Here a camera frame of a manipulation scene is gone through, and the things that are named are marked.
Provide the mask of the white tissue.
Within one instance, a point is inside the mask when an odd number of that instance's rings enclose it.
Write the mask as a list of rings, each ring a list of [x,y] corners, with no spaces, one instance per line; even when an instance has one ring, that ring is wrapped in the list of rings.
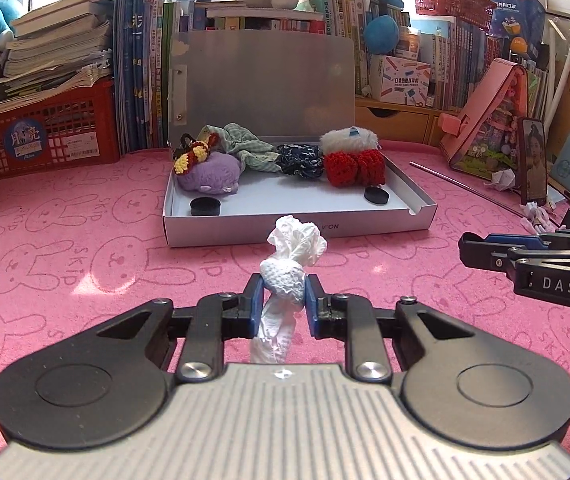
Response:
[[[250,344],[250,359],[258,364],[282,364],[293,343],[296,314],[303,307],[306,268],[319,261],[327,241],[313,222],[284,216],[276,220],[267,242],[274,252],[260,263],[259,273],[270,297]]]

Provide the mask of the black round lid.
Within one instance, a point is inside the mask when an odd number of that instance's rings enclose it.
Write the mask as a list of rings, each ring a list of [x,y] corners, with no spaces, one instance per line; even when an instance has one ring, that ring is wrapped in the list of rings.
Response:
[[[212,196],[196,197],[189,203],[189,212],[192,217],[219,216],[221,202]]]

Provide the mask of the black round cap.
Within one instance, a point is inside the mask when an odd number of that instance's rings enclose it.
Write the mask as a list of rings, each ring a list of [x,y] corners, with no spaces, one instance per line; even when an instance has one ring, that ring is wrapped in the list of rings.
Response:
[[[385,188],[379,186],[368,186],[364,190],[364,198],[374,205],[386,205],[389,201],[389,194]]]

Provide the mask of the purple fluffy plush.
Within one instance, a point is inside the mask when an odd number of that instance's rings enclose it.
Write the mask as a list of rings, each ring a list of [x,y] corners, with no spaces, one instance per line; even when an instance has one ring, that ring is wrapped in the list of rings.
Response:
[[[176,174],[174,178],[184,191],[219,196],[238,191],[241,172],[237,158],[212,152],[204,162],[198,162],[189,172]]]

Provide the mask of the red crochet item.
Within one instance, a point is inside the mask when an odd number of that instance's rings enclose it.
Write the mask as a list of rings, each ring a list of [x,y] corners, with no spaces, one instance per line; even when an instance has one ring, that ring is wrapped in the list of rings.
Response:
[[[335,188],[382,186],[386,183],[385,168],[384,156],[378,150],[336,152],[324,156],[327,180]]]

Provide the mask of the blue brocade pouch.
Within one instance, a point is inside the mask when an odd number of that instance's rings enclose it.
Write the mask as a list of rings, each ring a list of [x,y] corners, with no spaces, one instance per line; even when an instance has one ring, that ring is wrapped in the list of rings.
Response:
[[[275,163],[283,174],[306,180],[317,180],[323,176],[324,158],[318,145],[282,144],[276,151]]]

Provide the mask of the yellow red crochet keychain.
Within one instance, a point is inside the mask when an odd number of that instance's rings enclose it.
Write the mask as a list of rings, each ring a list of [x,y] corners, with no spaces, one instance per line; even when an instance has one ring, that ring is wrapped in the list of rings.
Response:
[[[181,137],[181,148],[173,155],[173,172],[177,176],[188,174],[196,165],[204,162],[219,143],[219,136],[208,133],[202,139],[196,140],[188,133]]]

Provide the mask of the green checkered cloth pouch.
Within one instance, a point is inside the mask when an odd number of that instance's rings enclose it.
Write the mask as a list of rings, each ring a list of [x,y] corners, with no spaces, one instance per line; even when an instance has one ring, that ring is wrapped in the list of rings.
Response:
[[[212,134],[218,137],[215,149],[238,159],[241,163],[241,171],[250,169],[272,174],[282,171],[276,163],[279,157],[276,147],[259,139],[249,129],[236,122],[230,122],[224,127],[205,125],[198,133],[196,140],[205,142]]]

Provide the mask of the white fluffy plush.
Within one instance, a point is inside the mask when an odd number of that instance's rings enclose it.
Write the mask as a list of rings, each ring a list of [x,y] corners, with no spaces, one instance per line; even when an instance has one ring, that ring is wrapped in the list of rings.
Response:
[[[377,135],[366,128],[352,126],[328,131],[320,138],[320,148],[324,155],[332,153],[360,153],[378,150]]]

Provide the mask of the white origami paper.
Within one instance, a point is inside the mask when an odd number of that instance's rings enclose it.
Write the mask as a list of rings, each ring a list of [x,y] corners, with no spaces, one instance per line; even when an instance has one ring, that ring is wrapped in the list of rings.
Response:
[[[516,185],[516,174],[512,169],[494,171],[485,185],[499,192],[512,190]]]

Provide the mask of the metal rod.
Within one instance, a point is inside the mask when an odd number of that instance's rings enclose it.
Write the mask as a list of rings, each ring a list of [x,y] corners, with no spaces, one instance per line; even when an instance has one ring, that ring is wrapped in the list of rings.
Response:
[[[509,212],[510,214],[514,214],[514,216],[516,217],[523,217],[522,212],[519,209],[515,209],[509,205],[503,204],[500,202],[500,200],[496,200],[495,198],[480,192],[478,190],[476,190],[476,188],[472,188],[471,186],[460,182],[456,179],[453,179],[449,176],[447,176],[446,174],[442,174],[439,171],[436,171],[432,168],[428,168],[426,166],[423,166],[421,164],[419,164],[418,162],[413,162],[413,160],[410,160],[409,165],[419,171],[423,171],[425,172],[425,174],[429,174],[430,176],[433,176],[437,179],[440,179],[442,181],[448,182],[449,184],[452,184],[454,186],[456,186],[457,188],[460,188],[461,190],[471,193],[479,198],[482,198],[483,200],[486,200],[486,202],[491,203],[496,205],[497,207],[500,207],[501,209]]]

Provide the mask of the pink bunny table mat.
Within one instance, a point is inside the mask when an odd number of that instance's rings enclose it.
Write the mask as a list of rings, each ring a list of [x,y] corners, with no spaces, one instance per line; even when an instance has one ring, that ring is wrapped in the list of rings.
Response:
[[[415,295],[570,372],[570,309],[518,298],[503,275],[459,261],[463,233],[517,233],[520,220],[409,162],[503,204],[506,196],[451,174],[436,148],[389,142],[386,151],[436,202],[436,217],[423,232],[331,240],[315,266],[324,288],[378,307]],[[168,247],[161,219],[168,177],[168,156],[150,151],[112,165],[0,181],[0,370],[151,298],[189,306],[245,286],[271,247]],[[565,444],[570,449],[570,430]]]

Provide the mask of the white colourful printed box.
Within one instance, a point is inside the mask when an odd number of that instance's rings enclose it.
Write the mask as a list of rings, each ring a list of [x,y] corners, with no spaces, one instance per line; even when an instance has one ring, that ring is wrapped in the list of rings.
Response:
[[[373,55],[370,67],[373,99],[391,104],[425,106],[431,74],[430,64],[390,55]]]

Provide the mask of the red plastic basket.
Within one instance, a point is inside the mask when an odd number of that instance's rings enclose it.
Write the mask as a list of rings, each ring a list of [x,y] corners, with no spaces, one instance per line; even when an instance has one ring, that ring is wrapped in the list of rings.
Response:
[[[109,78],[0,114],[0,179],[119,158]]]

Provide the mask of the stack of books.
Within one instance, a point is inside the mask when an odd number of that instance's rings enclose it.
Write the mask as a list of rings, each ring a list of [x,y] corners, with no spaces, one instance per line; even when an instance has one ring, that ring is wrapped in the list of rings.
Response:
[[[0,113],[112,74],[114,0],[58,0],[12,21],[0,55]]]

